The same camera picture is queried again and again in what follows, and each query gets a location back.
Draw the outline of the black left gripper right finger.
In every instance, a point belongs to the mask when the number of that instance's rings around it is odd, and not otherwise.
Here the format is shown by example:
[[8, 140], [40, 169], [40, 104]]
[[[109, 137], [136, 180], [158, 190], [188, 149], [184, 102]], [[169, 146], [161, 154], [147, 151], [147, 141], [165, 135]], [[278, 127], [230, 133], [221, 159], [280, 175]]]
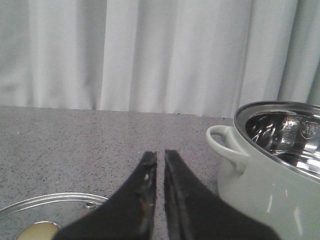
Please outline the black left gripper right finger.
[[165, 213], [171, 240], [278, 240], [269, 226], [234, 209], [213, 194], [179, 153], [166, 150]]

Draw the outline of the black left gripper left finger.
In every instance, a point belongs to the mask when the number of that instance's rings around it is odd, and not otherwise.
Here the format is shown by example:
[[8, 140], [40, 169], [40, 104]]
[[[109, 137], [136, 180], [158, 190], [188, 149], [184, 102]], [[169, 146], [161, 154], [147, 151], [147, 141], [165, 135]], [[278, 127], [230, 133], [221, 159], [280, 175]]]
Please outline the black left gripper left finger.
[[150, 240], [157, 194], [157, 154], [147, 151], [104, 204], [63, 227], [56, 240]]

